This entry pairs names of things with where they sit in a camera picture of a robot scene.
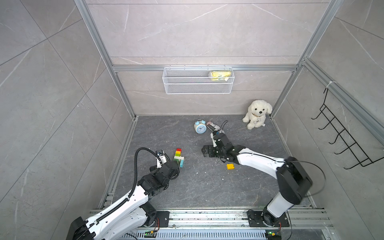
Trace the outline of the orange yellow lego brick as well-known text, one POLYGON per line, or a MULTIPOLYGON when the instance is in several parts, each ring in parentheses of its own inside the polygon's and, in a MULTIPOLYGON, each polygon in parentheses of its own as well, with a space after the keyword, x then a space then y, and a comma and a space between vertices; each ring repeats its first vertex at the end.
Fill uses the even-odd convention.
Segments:
POLYGON ((227 169, 228 170, 234 170, 235 169, 235 165, 234 164, 227 164, 227 169))

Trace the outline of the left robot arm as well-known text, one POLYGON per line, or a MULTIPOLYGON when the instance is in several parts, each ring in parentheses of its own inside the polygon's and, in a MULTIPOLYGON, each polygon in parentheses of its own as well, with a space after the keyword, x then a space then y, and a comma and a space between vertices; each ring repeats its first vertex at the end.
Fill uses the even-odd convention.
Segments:
POLYGON ((75 219, 69 228, 67 240, 116 240, 130 231, 150 227, 157 210, 149 200, 167 189, 169 182, 180 174, 180 164, 167 154, 161 156, 148 148, 138 148, 134 156, 134 183, 132 189, 100 213, 84 220, 75 219), (138 179, 138 156, 141 151, 152 154, 157 164, 150 173, 138 179))

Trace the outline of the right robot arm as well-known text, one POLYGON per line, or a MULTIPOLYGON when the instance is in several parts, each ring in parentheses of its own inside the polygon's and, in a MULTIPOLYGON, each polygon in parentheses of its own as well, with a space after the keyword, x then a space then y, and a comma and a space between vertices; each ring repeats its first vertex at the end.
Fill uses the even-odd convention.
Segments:
POLYGON ((294 157, 271 157, 242 145, 233 145, 225 133, 218 131, 211 134, 211 139, 212 145, 202 147, 204 157, 251 167, 277 180, 279 192, 261 213, 264 225, 275 226, 285 212, 300 204, 303 198, 309 197, 308 191, 313 186, 313 180, 302 166, 303 161, 294 157))

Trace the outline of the blue alarm clock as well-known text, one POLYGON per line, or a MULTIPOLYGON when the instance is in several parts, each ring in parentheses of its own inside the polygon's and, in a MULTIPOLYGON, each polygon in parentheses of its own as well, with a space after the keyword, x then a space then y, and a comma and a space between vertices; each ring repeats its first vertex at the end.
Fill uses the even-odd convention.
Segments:
POLYGON ((206 121, 199 119, 194 124, 194 129, 197 134, 203 134, 207 131, 206 121))

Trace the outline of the white plush dog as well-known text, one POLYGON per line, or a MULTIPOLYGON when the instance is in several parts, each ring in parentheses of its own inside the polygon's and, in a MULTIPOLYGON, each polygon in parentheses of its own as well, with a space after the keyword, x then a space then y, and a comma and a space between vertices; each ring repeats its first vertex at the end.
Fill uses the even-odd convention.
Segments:
POLYGON ((248 107, 248 112, 243 118, 248 130, 265 126, 266 115, 272 113, 273 107, 264 100, 255 100, 248 107))

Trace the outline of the yellow sponge in basket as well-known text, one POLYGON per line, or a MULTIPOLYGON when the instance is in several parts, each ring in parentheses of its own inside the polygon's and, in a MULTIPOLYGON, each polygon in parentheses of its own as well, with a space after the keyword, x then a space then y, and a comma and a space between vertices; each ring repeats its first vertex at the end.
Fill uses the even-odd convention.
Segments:
POLYGON ((232 77, 231 71, 211 71, 209 72, 209 78, 212 81, 225 81, 227 82, 232 77))

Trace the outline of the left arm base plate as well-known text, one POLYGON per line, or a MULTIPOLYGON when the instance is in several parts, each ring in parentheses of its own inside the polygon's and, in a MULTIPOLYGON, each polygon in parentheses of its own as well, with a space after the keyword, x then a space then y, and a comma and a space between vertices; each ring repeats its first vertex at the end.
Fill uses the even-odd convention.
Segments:
POLYGON ((170 221, 169 211, 157 211, 156 214, 151 214, 146 222, 148 227, 167 228, 170 221))

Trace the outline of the aluminium mounting rail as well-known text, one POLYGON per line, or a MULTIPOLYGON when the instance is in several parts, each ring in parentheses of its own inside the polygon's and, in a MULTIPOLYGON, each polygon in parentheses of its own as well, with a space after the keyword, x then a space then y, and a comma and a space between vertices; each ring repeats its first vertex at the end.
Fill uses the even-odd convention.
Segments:
MULTIPOLYGON (((292 208, 285 212, 289 218, 289 227, 250 227, 247 219, 248 209, 168 209, 169 229, 214 229, 214 228, 255 228, 255 229, 332 229, 333 225, 323 209, 292 208)), ((115 226, 126 227, 132 231, 146 226, 148 217, 156 214, 155 210, 137 208, 125 215, 115 226)))

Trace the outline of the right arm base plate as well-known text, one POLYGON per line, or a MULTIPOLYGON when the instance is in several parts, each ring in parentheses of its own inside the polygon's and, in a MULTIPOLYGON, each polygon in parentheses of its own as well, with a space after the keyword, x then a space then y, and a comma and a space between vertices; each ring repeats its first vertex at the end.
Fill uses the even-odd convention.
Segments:
POLYGON ((248 210, 247 219, 250 227, 289 227, 290 222, 286 213, 279 218, 266 211, 248 210))

